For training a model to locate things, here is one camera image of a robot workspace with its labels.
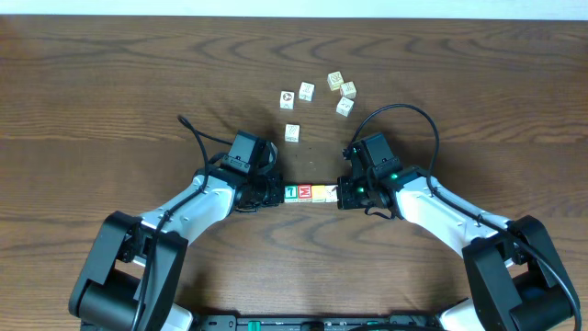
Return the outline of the hammer wooden block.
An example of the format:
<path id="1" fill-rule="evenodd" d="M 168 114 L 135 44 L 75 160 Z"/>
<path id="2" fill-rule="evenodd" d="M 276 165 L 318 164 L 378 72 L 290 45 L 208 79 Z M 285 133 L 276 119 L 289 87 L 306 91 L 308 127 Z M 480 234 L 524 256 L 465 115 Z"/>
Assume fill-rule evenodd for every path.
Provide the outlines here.
<path id="1" fill-rule="evenodd" d="M 325 201 L 328 203 L 337 202 L 338 195 L 337 195 L 337 185 L 326 185 L 325 186 Z"/>

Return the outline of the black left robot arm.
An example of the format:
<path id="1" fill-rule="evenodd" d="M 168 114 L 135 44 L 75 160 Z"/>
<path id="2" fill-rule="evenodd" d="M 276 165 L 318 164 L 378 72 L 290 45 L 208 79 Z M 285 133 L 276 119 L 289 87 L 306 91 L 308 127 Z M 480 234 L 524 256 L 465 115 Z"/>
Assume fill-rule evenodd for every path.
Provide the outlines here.
<path id="1" fill-rule="evenodd" d="M 193 314 L 174 302 L 188 247 L 235 211 L 284 200 L 276 146 L 236 134 L 228 153 L 206 160 L 189 186 L 138 216 L 121 211 L 102 223 L 73 287 L 69 313 L 84 330 L 188 330 Z"/>

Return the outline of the green 7 wooden block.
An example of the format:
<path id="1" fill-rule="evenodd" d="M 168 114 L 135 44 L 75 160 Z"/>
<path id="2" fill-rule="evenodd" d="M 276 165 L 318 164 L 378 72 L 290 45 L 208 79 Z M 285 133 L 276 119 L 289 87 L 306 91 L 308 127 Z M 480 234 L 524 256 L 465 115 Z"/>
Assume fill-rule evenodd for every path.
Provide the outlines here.
<path id="1" fill-rule="evenodd" d="M 295 203 L 299 201 L 299 190 L 296 185 L 287 185 L 284 190 L 284 202 Z"/>

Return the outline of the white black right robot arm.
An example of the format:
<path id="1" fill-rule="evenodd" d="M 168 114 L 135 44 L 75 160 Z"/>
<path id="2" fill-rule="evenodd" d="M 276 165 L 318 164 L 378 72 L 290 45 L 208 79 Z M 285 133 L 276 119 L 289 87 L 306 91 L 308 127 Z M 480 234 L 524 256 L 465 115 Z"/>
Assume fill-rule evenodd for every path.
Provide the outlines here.
<path id="1" fill-rule="evenodd" d="M 455 251 L 470 297 L 436 314 L 444 330 L 549 330 L 571 318 L 578 297 L 542 222 L 492 214 L 447 190 L 430 172 L 405 166 L 380 133 L 343 150 L 352 173 L 337 180 L 341 210 L 374 209 L 421 226 Z"/>

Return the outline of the yellow top wooden block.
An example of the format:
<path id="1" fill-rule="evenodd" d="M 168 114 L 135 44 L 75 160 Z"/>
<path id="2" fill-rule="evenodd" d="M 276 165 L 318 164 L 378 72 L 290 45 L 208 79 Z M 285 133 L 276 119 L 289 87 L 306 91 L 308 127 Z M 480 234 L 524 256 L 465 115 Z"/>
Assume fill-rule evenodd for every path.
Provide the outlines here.
<path id="1" fill-rule="evenodd" d="M 326 202 L 327 191 L 325 185 L 312 185 L 311 186 L 311 201 L 313 203 Z"/>

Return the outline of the red M wooden block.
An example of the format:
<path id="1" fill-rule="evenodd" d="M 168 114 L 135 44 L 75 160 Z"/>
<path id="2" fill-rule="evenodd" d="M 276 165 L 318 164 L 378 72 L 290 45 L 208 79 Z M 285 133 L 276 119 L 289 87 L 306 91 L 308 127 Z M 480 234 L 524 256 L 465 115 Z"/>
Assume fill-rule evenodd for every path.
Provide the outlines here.
<path id="1" fill-rule="evenodd" d="M 312 185 L 298 185 L 298 202 L 312 202 Z"/>

